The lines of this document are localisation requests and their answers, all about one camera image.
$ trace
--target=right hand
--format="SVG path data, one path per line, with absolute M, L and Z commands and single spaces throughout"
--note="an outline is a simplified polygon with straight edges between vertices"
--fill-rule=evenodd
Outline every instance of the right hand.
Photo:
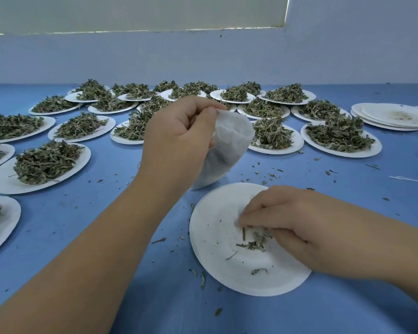
M 238 221 L 272 228 L 287 252 L 321 273 L 391 281 L 418 258 L 418 228 L 312 190 L 272 186 Z

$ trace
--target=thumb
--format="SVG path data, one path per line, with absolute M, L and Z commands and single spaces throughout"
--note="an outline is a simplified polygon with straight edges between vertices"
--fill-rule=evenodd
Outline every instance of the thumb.
M 195 117 L 195 123 L 192 124 L 188 131 L 188 136 L 200 142 L 209 142 L 215 130 L 215 122 L 217 121 L 217 109 L 210 106 L 204 109 Z
M 282 246 L 285 251 L 305 266 L 307 265 L 310 246 L 307 242 L 298 237 L 293 231 L 284 228 L 275 228 L 272 230 L 272 234 L 274 235 L 277 243 Z

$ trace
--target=white tea bag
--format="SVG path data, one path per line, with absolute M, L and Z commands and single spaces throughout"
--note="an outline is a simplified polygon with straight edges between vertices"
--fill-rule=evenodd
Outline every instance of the white tea bag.
M 248 150 L 254 134 L 245 115 L 218 111 L 212 138 L 214 147 L 208 151 L 201 173 L 191 189 L 205 187 L 223 177 Z

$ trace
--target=blue table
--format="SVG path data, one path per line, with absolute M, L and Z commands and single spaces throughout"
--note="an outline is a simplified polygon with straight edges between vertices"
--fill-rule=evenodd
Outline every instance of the blue table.
M 64 94 L 75 85 L 0 85 L 0 112 L 27 113 L 45 95 Z M 304 89 L 347 111 L 359 102 L 418 106 L 418 84 L 313 85 Z M 77 114 L 73 111 L 54 117 L 61 123 Z M 127 116 L 128 112 L 123 112 L 112 117 L 119 124 Z M 304 122 L 290 116 L 286 124 L 299 130 Z M 382 152 L 372 158 L 335 157 L 307 144 L 303 154 L 270 156 L 248 151 L 218 183 L 187 192 L 153 236 L 153 240 L 163 236 L 167 240 L 147 248 L 112 333 L 418 333 L 418 305 L 380 281 L 313 273 L 292 292 L 256 298 L 226 287 L 217 291 L 220 284 L 211 276 L 201 290 L 199 274 L 195 277 L 189 272 L 202 270 L 187 234 L 191 204 L 217 186 L 242 179 L 258 184 L 266 180 L 268 186 L 312 187 L 418 226 L 418 183 L 389 179 L 389 175 L 418 179 L 418 132 L 369 125 L 365 129 L 383 145 Z M 20 153 L 48 141 L 45 132 L 12 145 Z M 84 144 L 92 156 L 77 175 L 48 189 L 14 196 L 22 205 L 22 217 L 0 247 L 0 304 L 66 247 L 136 175 L 142 146 L 116 144 L 109 134 Z M 377 164 L 380 170 L 366 164 Z M 328 176 L 326 170 L 337 173 Z M 281 178 L 265 179 L 269 172 Z M 177 241 L 180 236 L 185 241 Z M 223 311 L 215 317 L 218 308 Z

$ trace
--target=scattered leaf debris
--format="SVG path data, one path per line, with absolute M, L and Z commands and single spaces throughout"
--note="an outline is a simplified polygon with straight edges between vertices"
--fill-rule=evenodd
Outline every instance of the scattered leaf debris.
M 201 285 L 200 288 L 203 289 L 205 287 L 206 284 L 206 274 L 205 271 L 201 272 Z
M 231 255 L 229 258 L 226 258 L 225 260 L 229 260 L 230 258 L 232 258 L 233 256 L 235 256 L 238 253 L 238 251 L 236 251 L 233 255 Z
M 378 167 L 378 165 L 376 165 L 376 164 L 366 164 L 368 167 L 372 167 L 372 168 L 374 168 L 374 169 L 377 169 L 377 170 L 380 170 L 380 168 Z
M 267 269 L 253 269 L 251 271 L 251 275 L 256 275 L 257 273 L 259 273 L 260 271 L 265 271 L 266 274 L 268 274 L 268 270 Z
M 155 241 L 152 241 L 151 242 L 151 244 L 156 244 L 156 243 L 160 243 L 160 242 L 162 242 L 162 241 L 166 241 L 166 237 L 163 237 L 163 238 L 161 238 L 161 239 L 158 239 L 158 240 L 155 240 Z

